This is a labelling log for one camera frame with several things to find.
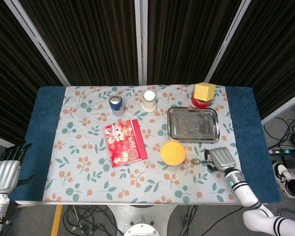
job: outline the red book cover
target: red book cover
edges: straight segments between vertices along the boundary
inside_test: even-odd
[[[104,134],[112,167],[148,158],[137,119],[107,125]]]

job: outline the can lid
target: can lid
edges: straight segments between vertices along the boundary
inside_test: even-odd
[[[144,93],[143,98],[147,102],[151,102],[155,99],[155,93],[151,90],[148,90]]]
[[[122,98],[119,95],[117,95],[117,94],[111,95],[109,97],[109,103],[110,104],[113,104],[113,105],[119,104],[121,102],[121,100],[122,100]]]

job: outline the red cup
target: red cup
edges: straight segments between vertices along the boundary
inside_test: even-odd
[[[210,100],[210,101],[204,102],[204,101],[195,99],[193,95],[194,95],[194,92],[191,93],[191,102],[195,107],[198,107],[198,108],[206,108],[212,101]]]

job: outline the black curtain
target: black curtain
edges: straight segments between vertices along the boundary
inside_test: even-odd
[[[133,0],[21,0],[71,85],[137,85]]]
[[[295,0],[253,0],[210,83],[254,89],[261,118],[295,96]]]
[[[0,0],[0,138],[21,142],[38,89],[62,84]]]
[[[148,84],[202,82],[240,0],[149,0]]]

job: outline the stainless steel tray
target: stainless steel tray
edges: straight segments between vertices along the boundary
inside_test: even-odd
[[[180,142],[215,143],[220,138],[215,110],[171,107],[167,111],[168,137]]]

